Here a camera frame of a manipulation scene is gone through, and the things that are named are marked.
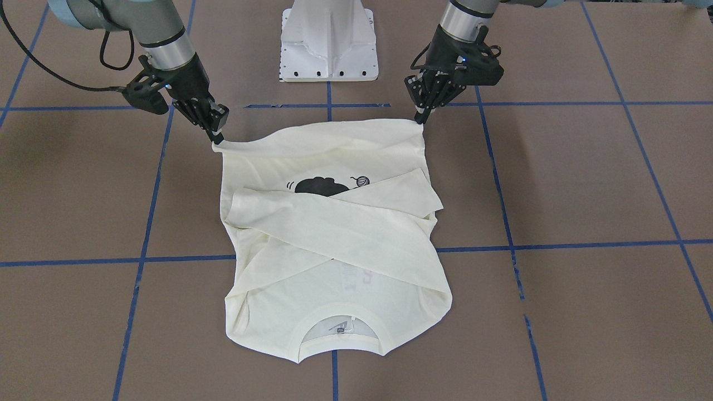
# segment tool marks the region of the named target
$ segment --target white t-shirt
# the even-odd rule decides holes
[[[429,239],[443,206],[422,131],[407,120],[316,123],[214,146],[237,255],[231,340],[294,362],[336,349],[385,355],[448,312]]]

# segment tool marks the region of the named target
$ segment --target white stand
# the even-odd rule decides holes
[[[279,79],[373,81],[374,13],[361,0],[294,0],[282,13]]]

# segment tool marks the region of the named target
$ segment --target light blue joint cap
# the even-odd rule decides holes
[[[698,9],[707,9],[713,6],[713,0],[681,0],[681,2],[687,6],[693,6]]]
[[[77,21],[74,14],[72,14],[72,10],[69,8],[67,0],[48,0],[47,3],[49,4],[49,8],[52,10],[52,14],[54,14],[57,19],[69,26],[86,29],[79,23],[79,21]]]
[[[542,6],[539,6],[538,8],[540,9],[545,9],[549,7],[554,7],[554,6],[559,6],[560,4],[564,3],[565,0],[547,0]]]

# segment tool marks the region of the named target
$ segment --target striped ball drawing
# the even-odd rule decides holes
[[[361,176],[359,178],[351,177],[351,179],[356,180],[356,186],[358,187],[367,186],[369,184],[369,178],[365,176]]]

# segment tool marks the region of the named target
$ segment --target white plastic base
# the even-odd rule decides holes
[[[379,76],[374,13],[361,0],[295,0],[282,13],[281,39],[281,81],[373,81]]]

